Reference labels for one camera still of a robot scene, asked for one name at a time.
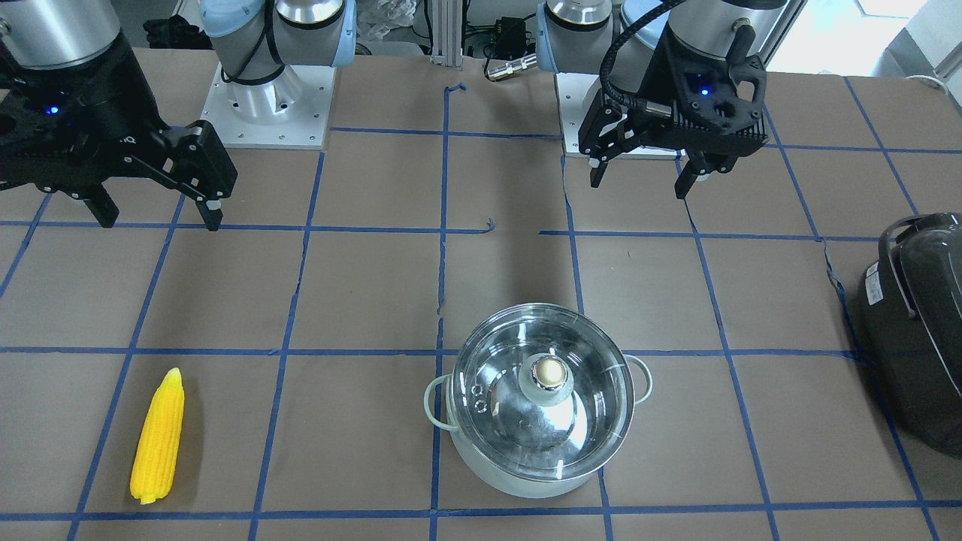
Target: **cooking pot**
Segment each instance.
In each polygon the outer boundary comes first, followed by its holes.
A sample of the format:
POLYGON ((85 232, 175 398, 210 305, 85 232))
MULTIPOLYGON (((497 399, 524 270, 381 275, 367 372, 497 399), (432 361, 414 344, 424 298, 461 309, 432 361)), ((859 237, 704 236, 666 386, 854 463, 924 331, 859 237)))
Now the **cooking pot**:
POLYGON ((645 363, 622 355, 588 318, 553 304, 521 304, 471 332, 452 374, 424 391, 424 413, 451 433, 485 482, 515 496, 549 498, 581 486, 608 462, 651 388, 645 363), (637 400, 626 360, 645 373, 637 400), (447 423, 430 406, 440 384, 447 423))

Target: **yellow corn cob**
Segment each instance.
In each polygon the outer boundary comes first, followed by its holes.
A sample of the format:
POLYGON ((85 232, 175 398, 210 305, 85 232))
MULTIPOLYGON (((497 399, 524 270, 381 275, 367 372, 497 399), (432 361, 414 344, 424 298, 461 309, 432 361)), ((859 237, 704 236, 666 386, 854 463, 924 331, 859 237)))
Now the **yellow corn cob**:
POLYGON ((180 369, 175 368, 167 373, 150 400, 137 443, 130 493, 141 505, 153 503, 170 492, 183 420, 184 386, 180 369))

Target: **metal post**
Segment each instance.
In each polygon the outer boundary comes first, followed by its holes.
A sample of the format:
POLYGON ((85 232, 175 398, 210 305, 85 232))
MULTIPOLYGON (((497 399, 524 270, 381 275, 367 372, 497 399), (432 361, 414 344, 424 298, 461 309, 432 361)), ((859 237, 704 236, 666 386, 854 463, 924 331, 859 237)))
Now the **metal post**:
POLYGON ((433 0, 434 45, 431 63, 461 69, 462 5, 458 0, 433 0))

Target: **white mounting plate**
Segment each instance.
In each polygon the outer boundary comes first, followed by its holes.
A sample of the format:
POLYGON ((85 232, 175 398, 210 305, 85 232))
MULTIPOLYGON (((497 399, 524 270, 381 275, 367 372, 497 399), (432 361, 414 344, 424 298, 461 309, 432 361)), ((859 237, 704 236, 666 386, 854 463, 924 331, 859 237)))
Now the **white mounting plate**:
POLYGON ((305 96, 312 114, 295 116, 280 124, 254 124, 234 112, 228 85, 220 80, 220 64, 201 118, 211 122, 227 148, 287 148, 322 150, 327 138, 327 120, 334 96, 336 69, 325 65, 293 65, 307 87, 305 96))
MULTIPOLYGON (((556 73, 554 78, 558 89, 558 113, 561 116, 561 128, 565 134, 565 154, 583 157, 584 154, 578 152, 578 128, 585 119, 591 100, 595 98, 594 94, 589 96, 588 92, 598 76, 587 73, 556 73)), ((678 153, 674 150, 640 146, 631 152, 621 154, 619 159, 674 160, 677 155, 678 153)))

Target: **white label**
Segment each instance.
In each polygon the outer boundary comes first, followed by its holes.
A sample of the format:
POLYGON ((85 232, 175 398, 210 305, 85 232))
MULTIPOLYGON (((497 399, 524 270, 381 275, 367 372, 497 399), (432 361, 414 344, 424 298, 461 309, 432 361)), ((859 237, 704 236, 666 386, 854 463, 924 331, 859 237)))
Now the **white label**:
POLYGON ((865 293, 869 298, 869 306, 876 304, 881 299, 885 298, 882 294, 882 284, 878 279, 878 262, 876 261, 874 265, 869 267, 867 275, 865 277, 865 293))

